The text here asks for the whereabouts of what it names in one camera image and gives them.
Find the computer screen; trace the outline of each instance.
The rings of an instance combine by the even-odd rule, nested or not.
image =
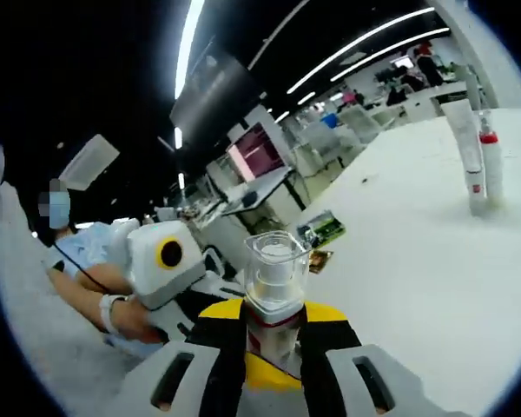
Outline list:
[[[394,59],[392,61],[392,63],[396,66],[396,67],[407,67],[407,68],[413,68],[415,65],[413,64],[413,61],[411,60],[411,58],[408,56],[408,55],[403,55],[403,56],[400,56],[399,58],[397,59]]]
[[[190,71],[170,113],[184,148],[208,148],[260,101],[262,89],[249,71],[211,43]]]
[[[256,123],[228,148],[241,176],[247,182],[284,166],[278,150],[260,123]]]

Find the white tube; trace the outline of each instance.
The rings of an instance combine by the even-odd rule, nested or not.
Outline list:
[[[465,99],[442,104],[441,107],[458,143],[471,214],[481,216],[485,213],[486,207],[485,175],[471,105],[469,100]]]
[[[504,204],[502,150],[498,142],[483,143],[482,146],[485,160],[486,198],[491,207],[498,208]]]

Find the white wristband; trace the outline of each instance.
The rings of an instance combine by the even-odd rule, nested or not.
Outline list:
[[[104,328],[108,331],[110,334],[114,334],[116,336],[120,335],[120,332],[118,332],[115,327],[112,325],[112,320],[110,320],[110,313],[112,312],[112,304],[114,304],[114,301],[116,300],[126,300],[125,295],[103,295],[98,306],[101,308],[101,319],[102,324],[104,325]]]

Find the tabletop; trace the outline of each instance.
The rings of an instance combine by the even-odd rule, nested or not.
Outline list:
[[[258,178],[255,178],[247,185],[247,188],[241,196],[245,195],[246,193],[256,191],[256,202],[247,207],[243,207],[243,203],[241,202],[239,205],[233,205],[230,202],[222,215],[234,215],[243,211],[257,209],[286,180],[292,171],[293,170],[290,167],[284,166],[277,168],[274,171],[268,172]]]
[[[417,91],[417,92],[408,94],[407,100],[405,100],[401,103],[392,104],[391,106],[386,106],[386,100],[387,100],[388,96],[384,96],[379,99],[379,102],[381,103],[380,106],[373,107],[372,109],[368,110],[368,113],[371,116],[373,116],[382,111],[396,109],[398,107],[401,107],[410,100],[413,100],[413,101],[428,100],[428,99],[436,97],[436,96],[443,96],[446,94],[459,93],[461,91],[466,91],[466,90],[467,90],[467,85],[465,84],[465,81],[457,81],[455,83],[446,83],[446,84],[442,84],[438,87],[429,87],[427,89],[422,89],[421,91]]]
[[[339,308],[421,377],[449,410],[484,415],[521,372],[521,110],[496,109],[506,207],[472,217],[444,117],[380,134],[304,211],[346,233],[309,275],[309,300]]]

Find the person's arm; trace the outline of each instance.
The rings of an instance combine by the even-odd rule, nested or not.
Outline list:
[[[99,307],[102,294],[84,288],[56,269],[48,269],[47,274],[62,299],[93,323],[97,329],[106,333]],[[161,341],[155,328],[148,324],[148,310],[137,299],[115,301],[112,305],[110,320],[126,339],[137,339],[145,343]]]
[[[85,272],[106,287],[110,294],[131,295],[133,293],[133,289],[126,281],[122,271],[114,264],[100,263],[85,269]],[[91,291],[101,294],[107,293],[104,288],[92,282],[82,271],[77,271],[76,281]]]

